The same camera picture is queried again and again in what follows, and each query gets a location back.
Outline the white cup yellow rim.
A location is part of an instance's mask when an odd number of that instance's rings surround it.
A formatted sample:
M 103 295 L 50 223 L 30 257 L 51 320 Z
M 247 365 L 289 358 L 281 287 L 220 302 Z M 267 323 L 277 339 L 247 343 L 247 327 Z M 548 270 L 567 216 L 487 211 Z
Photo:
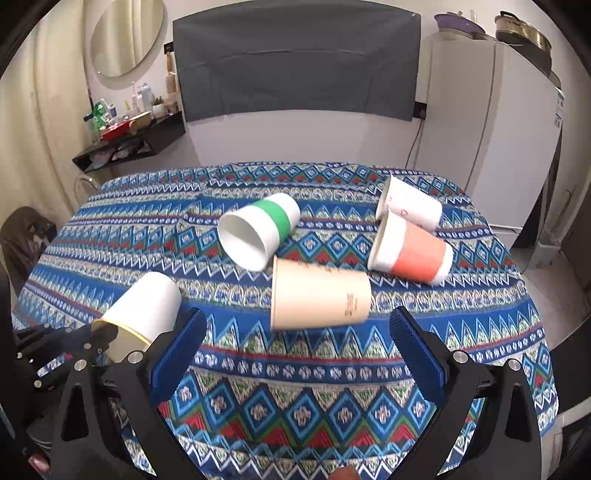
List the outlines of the white cup yellow rim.
M 101 318 L 94 320 L 91 328 L 93 331 L 107 325 L 117 328 L 105 355 L 118 363 L 132 351 L 146 351 L 158 335 L 172 331 L 180 304 L 176 282 L 162 273 L 147 272 Z

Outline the white cup orange band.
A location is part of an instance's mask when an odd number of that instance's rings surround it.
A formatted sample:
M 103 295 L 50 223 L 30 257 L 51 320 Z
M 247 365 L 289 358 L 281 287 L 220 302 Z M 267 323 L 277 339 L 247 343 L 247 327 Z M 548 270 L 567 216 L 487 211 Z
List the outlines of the white cup orange band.
M 387 212 L 370 249 L 368 269 L 438 285 L 449 275 L 453 258 L 450 244 L 401 216 Z

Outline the beige paper cup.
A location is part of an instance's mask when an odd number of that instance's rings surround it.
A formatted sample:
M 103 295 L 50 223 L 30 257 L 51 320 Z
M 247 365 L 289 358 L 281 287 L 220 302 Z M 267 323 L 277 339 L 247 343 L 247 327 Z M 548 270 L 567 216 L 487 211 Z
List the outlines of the beige paper cup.
M 273 259 L 270 329 L 355 325 L 370 316 L 370 278 L 363 271 Z

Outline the white cup green band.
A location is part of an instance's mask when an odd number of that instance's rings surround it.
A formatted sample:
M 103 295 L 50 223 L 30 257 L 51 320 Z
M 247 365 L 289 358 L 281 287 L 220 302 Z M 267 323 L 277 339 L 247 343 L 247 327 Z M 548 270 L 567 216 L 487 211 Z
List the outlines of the white cup green band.
M 287 193 L 276 193 L 219 218 L 221 247 L 240 268 L 266 269 L 277 249 L 296 230 L 301 210 Z

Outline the white cup pink hearts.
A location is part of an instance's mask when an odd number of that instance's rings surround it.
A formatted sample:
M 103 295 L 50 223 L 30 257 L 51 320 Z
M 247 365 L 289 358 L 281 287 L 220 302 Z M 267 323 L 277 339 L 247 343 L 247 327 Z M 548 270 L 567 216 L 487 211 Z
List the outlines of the white cup pink hearts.
M 427 231 L 435 231 L 440 223 L 443 206 L 434 197 L 408 183 L 390 176 L 385 183 L 376 209 L 380 221 L 385 213 L 394 213 Z

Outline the brown leather bag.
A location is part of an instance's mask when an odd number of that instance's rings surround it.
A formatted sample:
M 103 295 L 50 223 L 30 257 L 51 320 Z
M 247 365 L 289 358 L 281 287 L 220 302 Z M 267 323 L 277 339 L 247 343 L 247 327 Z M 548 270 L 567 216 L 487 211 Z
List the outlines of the brown leather bag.
M 1 248 L 16 295 L 56 235 L 56 225 L 28 206 L 16 209 L 3 223 Z

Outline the clear acrylic chair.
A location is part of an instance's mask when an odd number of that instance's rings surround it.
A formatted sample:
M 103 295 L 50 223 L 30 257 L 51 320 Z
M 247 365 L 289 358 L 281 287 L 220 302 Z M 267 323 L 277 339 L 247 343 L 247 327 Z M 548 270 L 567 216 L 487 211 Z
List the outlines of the clear acrylic chair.
M 79 204 L 85 203 L 91 196 L 95 195 L 101 188 L 100 183 L 93 177 L 80 174 L 74 180 L 74 195 Z

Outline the blue patterned tablecloth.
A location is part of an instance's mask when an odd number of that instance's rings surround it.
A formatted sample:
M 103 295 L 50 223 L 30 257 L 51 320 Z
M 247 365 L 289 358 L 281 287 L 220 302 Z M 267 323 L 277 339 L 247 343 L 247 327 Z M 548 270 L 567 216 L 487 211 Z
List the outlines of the blue patterned tablecloth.
M 61 366 L 59 478 L 540 472 L 558 411 L 539 313 L 452 181 L 229 164 L 105 183 L 12 314 L 83 341 Z

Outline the red bowl on shelf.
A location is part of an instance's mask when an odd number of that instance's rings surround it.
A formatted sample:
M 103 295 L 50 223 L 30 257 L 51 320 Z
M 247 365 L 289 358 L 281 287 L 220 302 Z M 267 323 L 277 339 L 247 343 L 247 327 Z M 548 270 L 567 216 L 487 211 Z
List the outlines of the red bowl on shelf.
M 104 142 L 112 142 L 121 138 L 129 132 L 130 120 L 124 121 L 118 125 L 111 126 L 101 133 L 101 140 Z

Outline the green bottle on shelf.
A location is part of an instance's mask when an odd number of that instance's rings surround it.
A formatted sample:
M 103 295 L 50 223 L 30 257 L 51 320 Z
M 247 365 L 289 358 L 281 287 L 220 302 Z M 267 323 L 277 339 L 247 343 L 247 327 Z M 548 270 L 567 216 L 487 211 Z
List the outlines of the green bottle on shelf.
M 107 127 L 105 115 L 108 113 L 102 101 L 97 102 L 92 111 L 84 117 L 84 122 L 89 129 L 91 140 L 93 143 L 101 139 L 102 132 Z

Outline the white refrigerator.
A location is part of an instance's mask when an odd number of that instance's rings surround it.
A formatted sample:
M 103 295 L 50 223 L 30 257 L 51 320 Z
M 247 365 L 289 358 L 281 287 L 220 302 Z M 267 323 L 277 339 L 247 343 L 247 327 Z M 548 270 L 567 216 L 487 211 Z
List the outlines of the white refrigerator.
M 490 224 L 520 230 L 547 178 L 564 103 L 510 46 L 437 39 L 415 167 L 453 181 Z

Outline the small potted plant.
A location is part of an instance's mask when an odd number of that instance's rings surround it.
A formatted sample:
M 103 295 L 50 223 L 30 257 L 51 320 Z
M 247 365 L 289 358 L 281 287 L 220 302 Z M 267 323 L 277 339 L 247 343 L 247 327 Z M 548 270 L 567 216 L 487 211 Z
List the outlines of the small potted plant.
M 152 104 L 152 114 L 156 119 L 165 117 L 167 115 L 167 110 L 161 96 L 158 96 L 154 99 Z

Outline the metal pot on fridge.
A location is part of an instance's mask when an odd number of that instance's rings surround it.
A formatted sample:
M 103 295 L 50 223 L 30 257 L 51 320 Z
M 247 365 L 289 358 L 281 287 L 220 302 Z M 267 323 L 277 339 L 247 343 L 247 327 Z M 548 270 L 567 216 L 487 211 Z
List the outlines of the metal pot on fridge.
M 501 11 L 495 17 L 496 38 L 505 43 L 524 44 L 529 42 L 540 50 L 551 52 L 548 38 L 536 27 L 521 20 L 517 15 Z

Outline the dark grey covered television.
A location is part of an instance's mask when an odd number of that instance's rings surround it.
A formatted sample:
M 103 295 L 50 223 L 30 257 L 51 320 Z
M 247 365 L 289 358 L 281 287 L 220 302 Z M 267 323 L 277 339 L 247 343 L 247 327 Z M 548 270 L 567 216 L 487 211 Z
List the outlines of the dark grey covered television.
M 409 121 L 420 14 L 369 1 L 247 1 L 173 22 L 187 121 L 260 111 Z

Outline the purple basin on fridge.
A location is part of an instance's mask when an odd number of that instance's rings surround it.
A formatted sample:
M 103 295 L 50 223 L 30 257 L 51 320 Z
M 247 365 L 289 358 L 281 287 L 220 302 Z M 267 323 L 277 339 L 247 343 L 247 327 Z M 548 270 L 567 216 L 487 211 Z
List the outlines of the purple basin on fridge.
M 456 31 L 467 35 L 486 34 L 480 25 L 462 15 L 439 13 L 434 16 L 434 19 L 440 31 Z

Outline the black wall shelf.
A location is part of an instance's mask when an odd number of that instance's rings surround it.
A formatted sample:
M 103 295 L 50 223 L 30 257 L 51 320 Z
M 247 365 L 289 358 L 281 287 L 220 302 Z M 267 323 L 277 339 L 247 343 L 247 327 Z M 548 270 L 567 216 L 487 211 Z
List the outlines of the black wall shelf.
M 185 134 L 181 112 L 152 120 L 136 133 L 127 132 L 110 142 L 99 141 L 72 159 L 82 172 L 90 173 L 112 165 L 154 157 Z

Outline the oval wall mirror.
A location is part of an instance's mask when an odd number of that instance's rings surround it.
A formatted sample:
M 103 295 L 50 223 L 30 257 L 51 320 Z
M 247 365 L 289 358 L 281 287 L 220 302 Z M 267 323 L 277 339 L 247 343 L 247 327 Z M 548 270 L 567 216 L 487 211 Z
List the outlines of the oval wall mirror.
M 90 56 L 97 73 L 117 78 L 138 66 L 154 45 L 163 19 L 161 0 L 112 1 L 90 40 Z

